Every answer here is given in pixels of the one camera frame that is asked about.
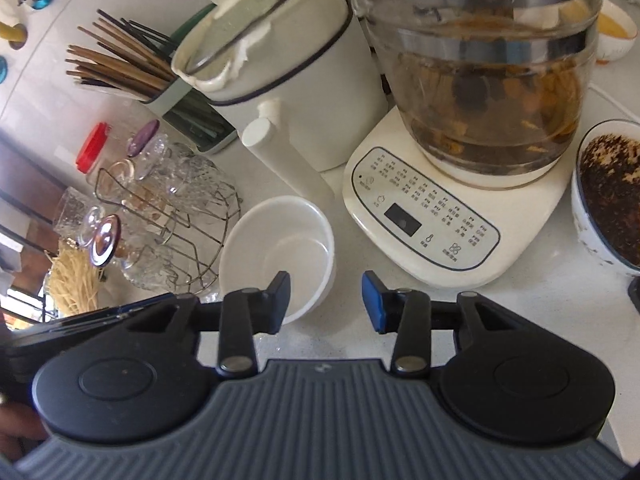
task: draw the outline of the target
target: bowl with yellow liquid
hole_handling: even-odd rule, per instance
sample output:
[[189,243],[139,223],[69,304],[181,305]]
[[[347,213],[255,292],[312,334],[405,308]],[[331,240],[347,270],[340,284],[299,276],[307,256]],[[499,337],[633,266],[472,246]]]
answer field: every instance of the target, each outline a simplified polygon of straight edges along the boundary
[[638,36],[638,27],[624,10],[609,0],[603,0],[598,15],[598,32],[596,62],[607,64],[631,50]]

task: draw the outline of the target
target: yellow liquid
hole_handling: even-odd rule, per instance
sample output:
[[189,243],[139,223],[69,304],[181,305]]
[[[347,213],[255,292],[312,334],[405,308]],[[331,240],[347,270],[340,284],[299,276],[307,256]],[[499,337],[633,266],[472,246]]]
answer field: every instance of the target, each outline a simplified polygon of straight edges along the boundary
[[629,34],[622,28],[622,25],[603,13],[598,15],[598,32],[622,40],[628,40],[629,38]]

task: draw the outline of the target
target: ribbed gray surface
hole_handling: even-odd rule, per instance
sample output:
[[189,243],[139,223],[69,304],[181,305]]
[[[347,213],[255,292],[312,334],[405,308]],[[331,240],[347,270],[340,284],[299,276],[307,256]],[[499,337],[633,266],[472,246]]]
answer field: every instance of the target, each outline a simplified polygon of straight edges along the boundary
[[454,423],[428,387],[377,360],[271,361],[227,381],[187,425],[130,447],[52,438],[28,480],[614,480],[628,467],[596,441],[526,451]]

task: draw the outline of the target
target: white cable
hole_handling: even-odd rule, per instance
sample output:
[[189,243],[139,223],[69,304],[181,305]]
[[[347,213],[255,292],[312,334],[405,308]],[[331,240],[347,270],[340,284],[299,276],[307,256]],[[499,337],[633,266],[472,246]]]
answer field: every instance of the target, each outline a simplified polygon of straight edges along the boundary
[[623,114],[625,114],[629,119],[634,120],[636,123],[640,123],[640,116],[637,116],[633,113],[629,108],[623,105],[620,101],[618,101],[615,97],[613,97],[610,93],[600,88],[596,83],[589,83],[589,88],[596,92],[596,94],[600,95],[604,100],[609,101],[612,105],[614,105],[618,110],[620,110]]

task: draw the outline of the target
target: black display screen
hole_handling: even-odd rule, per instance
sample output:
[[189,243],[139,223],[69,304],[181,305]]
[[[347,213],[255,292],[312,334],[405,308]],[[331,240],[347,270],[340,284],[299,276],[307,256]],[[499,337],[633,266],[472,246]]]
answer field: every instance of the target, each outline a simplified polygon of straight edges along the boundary
[[385,216],[409,236],[415,235],[415,232],[422,227],[420,222],[412,217],[407,211],[402,209],[398,204],[393,204],[389,209],[387,209]]

